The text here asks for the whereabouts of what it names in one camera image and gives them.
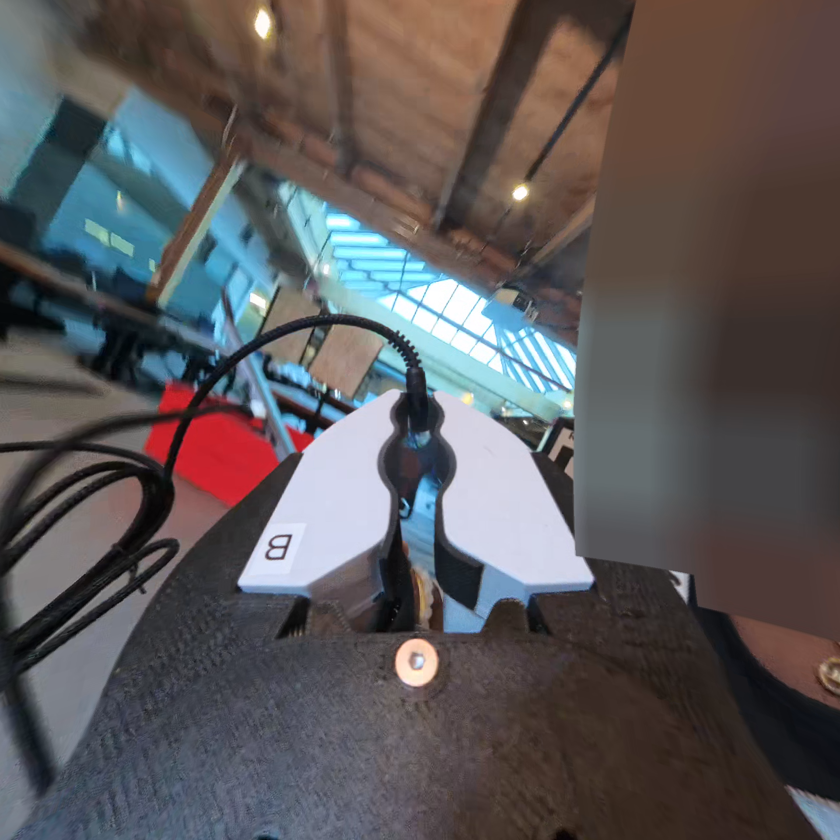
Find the red plastic bin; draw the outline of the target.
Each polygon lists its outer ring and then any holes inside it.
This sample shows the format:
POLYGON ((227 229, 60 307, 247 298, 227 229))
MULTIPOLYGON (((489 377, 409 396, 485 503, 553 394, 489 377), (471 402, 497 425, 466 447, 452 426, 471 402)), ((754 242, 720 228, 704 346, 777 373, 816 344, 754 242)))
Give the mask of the red plastic bin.
MULTIPOLYGON (((187 408, 196 388, 169 380, 159 413, 187 408)), ((153 425, 143 451, 161 465, 166 461, 177 423, 153 425)), ((287 426, 292 450, 301 453, 315 437, 287 426)), ((230 508, 242 501, 279 465, 267 434, 266 421, 241 412, 212 413, 191 422, 174 472, 230 508)))

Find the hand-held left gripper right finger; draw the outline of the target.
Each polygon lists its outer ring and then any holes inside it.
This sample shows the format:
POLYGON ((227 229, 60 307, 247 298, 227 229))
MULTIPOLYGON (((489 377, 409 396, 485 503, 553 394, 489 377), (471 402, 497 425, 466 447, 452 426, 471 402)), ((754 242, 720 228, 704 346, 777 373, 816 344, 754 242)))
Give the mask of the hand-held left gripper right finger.
POLYGON ((511 431, 445 392, 434 441, 440 489, 434 578, 444 630, 479 632, 493 607, 537 595, 586 592, 593 573, 532 451, 511 431))

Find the person's right hand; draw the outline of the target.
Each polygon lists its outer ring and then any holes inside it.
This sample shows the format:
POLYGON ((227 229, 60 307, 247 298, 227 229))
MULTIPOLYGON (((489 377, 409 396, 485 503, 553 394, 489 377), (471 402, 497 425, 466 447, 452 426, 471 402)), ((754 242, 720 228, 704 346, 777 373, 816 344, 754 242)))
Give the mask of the person's right hand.
POLYGON ((838 658, 838 643, 752 618, 719 618, 727 650, 721 659, 741 706, 791 725, 838 729, 838 689, 826 688, 818 674, 838 658))

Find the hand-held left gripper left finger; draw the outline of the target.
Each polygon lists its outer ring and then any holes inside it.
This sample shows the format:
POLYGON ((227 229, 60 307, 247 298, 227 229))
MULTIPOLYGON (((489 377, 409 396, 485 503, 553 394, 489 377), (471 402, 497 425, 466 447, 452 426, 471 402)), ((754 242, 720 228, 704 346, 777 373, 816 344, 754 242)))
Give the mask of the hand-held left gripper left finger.
POLYGON ((241 592, 336 602, 351 621, 375 620, 404 559, 385 472, 403 398, 386 392, 305 449, 238 578, 241 592))

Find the whiteboard on stand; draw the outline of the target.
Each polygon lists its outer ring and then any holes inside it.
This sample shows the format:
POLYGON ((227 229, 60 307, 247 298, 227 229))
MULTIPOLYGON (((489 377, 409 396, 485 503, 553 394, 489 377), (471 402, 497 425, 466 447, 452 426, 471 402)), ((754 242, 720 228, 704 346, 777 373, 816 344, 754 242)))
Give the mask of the whiteboard on stand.
POLYGON ((375 332, 333 325, 308 367, 311 378, 350 400, 359 391, 384 340, 375 332))
MULTIPOLYGON (((302 290, 280 287, 269 308, 259 335, 268 333, 289 322, 316 317, 321 313, 319 300, 312 300, 302 290)), ((267 343, 262 348, 273 361, 299 364, 305 354, 314 328, 309 327, 267 343)))

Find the ceiling mounted projector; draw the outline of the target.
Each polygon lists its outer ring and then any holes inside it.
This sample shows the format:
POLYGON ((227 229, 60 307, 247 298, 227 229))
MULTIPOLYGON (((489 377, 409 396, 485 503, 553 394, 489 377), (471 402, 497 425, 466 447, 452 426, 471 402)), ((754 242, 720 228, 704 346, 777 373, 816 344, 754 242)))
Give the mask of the ceiling mounted projector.
POLYGON ((488 298, 482 314, 504 329, 520 329, 520 324, 533 324, 539 315, 533 295, 517 286, 502 285, 488 298))

